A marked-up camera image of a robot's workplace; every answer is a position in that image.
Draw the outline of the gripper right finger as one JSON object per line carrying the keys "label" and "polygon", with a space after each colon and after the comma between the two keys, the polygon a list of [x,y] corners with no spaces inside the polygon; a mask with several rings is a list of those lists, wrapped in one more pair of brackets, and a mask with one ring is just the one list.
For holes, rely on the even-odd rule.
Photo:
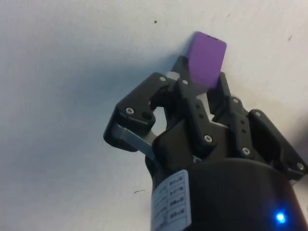
{"label": "gripper right finger", "polygon": [[241,100],[231,95],[226,76],[220,73],[216,86],[208,91],[212,121],[225,125],[238,155],[266,163],[298,181],[308,174],[308,166],[293,146],[260,110],[247,111]]}

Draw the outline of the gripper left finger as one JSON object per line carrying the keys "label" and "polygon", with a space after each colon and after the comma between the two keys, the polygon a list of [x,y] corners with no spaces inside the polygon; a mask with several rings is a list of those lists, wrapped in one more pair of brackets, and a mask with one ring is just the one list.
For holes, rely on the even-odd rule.
{"label": "gripper left finger", "polygon": [[153,111],[163,107],[168,128],[186,122],[184,133],[194,155],[204,156],[214,150],[217,145],[214,126],[194,94],[188,58],[179,56],[172,70],[179,74],[177,80],[152,73],[116,104],[103,135],[109,145],[130,152],[140,151],[154,160]]}

